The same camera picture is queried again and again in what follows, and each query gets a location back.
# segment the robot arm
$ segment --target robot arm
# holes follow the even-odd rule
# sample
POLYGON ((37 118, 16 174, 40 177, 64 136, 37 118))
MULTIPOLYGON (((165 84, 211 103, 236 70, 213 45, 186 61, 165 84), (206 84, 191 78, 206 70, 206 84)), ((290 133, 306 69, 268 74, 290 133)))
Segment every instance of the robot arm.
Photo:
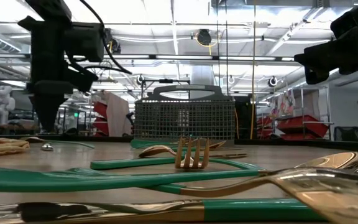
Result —
POLYGON ((294 56, 305 66, 308 84, 328 79, 329 72, 339 68, 343 75, 358 71, 358 7, 346 12, 331 24, 336 40, 304 49, 294 56))

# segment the workshop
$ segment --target workshop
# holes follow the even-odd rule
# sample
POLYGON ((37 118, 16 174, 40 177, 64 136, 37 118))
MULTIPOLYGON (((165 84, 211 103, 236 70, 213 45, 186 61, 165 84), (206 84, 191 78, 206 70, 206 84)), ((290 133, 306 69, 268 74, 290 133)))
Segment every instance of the workshop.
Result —
POLYGON ((0 224, 358 224, 358 0, 0 0, 0 224))

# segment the black cable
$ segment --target black cable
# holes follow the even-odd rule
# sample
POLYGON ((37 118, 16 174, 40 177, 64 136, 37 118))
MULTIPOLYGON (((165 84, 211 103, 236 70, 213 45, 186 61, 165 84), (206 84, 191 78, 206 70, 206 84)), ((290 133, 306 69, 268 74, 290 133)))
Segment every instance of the black cable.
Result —
POLYGON ((227 29, 227 1, 224 2, 224 10, 226 12, 226 87, 229 96, 229 30, 227 29))
POLYGON ((217 33, 217 40, 218 40, 218 77, 219 77, 219 87, 221 86, 221 53, 219 51, 219 1, 216 1, 216 33, 217 33))
POLYGON ((112 67, 107 67, 107 66, 102 66, 102 65, 90 65, 90 66, 86 66, 84 67, 85 69, 89 69, 89 68, 100 68, 100 69, 105 69, 105 70, 114 70, 117 72, 122 72, 120 69, 118 68, 112 68, 112 67))
POLYGON ((119 72, 124 72, 127 74, 132 75, 132 72, 126 70, 124 67, 122 67, 117 61, 116 59, 114 59, 114 57, 112 56, 108 46, 107 46, 107 41, 106 41, 106 37, 104 36, 104 22, 102 20, 102 18, 100 18, 100 16, 98 15, 98 13, 85 1, 85 0, 80 0, 80 2, 82 4, 84 4, 85 7, 87 7, 93 14, 94 16, 98 19, 98 21, 100 22, 100 24, 102 25, 102 30, 101 30, 101 37, 102 37, 102 41, 103 41, 103 46, 104 49, 107 51, 107 54, 109 55, 110 59, 112 60, 112 62, 114 62, 115 65, 117 65, 117 67, 120 69, 119 72))

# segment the poster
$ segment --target poster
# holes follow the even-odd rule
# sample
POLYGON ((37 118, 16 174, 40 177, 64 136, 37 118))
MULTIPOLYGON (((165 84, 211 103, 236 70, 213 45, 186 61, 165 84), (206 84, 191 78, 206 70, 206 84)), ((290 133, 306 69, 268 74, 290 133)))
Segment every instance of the poster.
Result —
POLYGON ((274 118, 281 116, 293 116, 295 107, 295 97, 293 90, 286 91, 278 97, 272 98, 271 115, 274 118))

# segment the fork tines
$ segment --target fork tines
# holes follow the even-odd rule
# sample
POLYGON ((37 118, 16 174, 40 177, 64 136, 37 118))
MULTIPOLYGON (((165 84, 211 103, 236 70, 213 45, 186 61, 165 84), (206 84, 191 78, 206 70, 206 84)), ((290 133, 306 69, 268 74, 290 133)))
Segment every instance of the fork tines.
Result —
POLYGON ((184 141, 182 140, 182 138, 180 138, 179 140, 179 145, 178 145, 178 150, 177 150, 177 155, 175 158, 175 168, 177 169, 204 169, 207 165, 208 165, 208 157, 209 157, 209 139, 206 140, 206 145, 205 145, 205 149, 204 149, 204 156, 203 156, 203 161, 200 164, 200 151, 201 151, 201 138, 197 139, 197 143, 196 143, 196 151, 195 151, 195 156, 194 158, 191 158, 191 145, 192 145, 192 140, 189 139, 188 144, 187 144, 187 152, 185 155, 185 159, 182 161, 181 160, 181 155, 182 155, 182 148, 183 148, 183 144, 184 141))

